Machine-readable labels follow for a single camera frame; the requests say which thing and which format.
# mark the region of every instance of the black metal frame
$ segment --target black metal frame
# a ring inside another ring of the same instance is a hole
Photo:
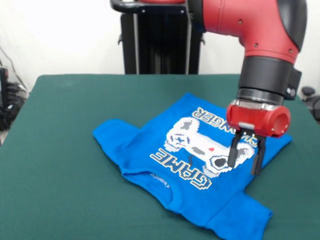
[[[122,12],[125,74],[198,74],[202,32],[189,24],[184,4],[111,0]]]
[[[2,109],[8,107],[8,96],[7,96],[7,82],[8,82],[8,70],[0,67],[0,83],[1,83],[1,98],[2,98]]]

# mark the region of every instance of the white wall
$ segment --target white wall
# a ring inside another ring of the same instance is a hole
[[[0,45],[31,89],[38,76],[64,73],[123,74],[120,13],[109,0],[0,0]],[[319,0],[308,0],[308,25],[296,68],[301,86],[320,92]],[[239,73],[238,39],[205,34],[200,74]],[[2,53],[1,60],[9,65]]]

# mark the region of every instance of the blue fabric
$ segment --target blue fabric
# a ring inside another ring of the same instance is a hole
[[[138,129],[112,119],[93,131],[122,176],[154,195],[164,208],[227,240],[260,240],[272,212],[244,194],[253,180],[257,140],[239,144],[236,168],[227,166],[235,131],[226,110],[188,93]],[[290,141],[267,138],[263,167]]]

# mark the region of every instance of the printed game controller graphic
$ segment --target printed game controller graphic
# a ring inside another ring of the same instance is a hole
[[[178,152],[184,148],[191,155],[205,162],[203,173],[215,178],[233,168],[227,164],[229,147],[221,145],[208,136],[198,133],[200,122],[193,117],[181,118],[166,134],[164,147],[168,152]],[[251,158],[255,150],[247,143],[239,143],[235,168]]]

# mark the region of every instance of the green table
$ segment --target green table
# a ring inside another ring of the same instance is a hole
[[[212,240],[124,180],[92,130],[110,118],[137,127],[186,92],[227,107],[238,75],[41,76],[0,148],[0,240]],[[274,216],[267,240],[320,239],[320,128],[286,102],[294,141],[246,193]]]

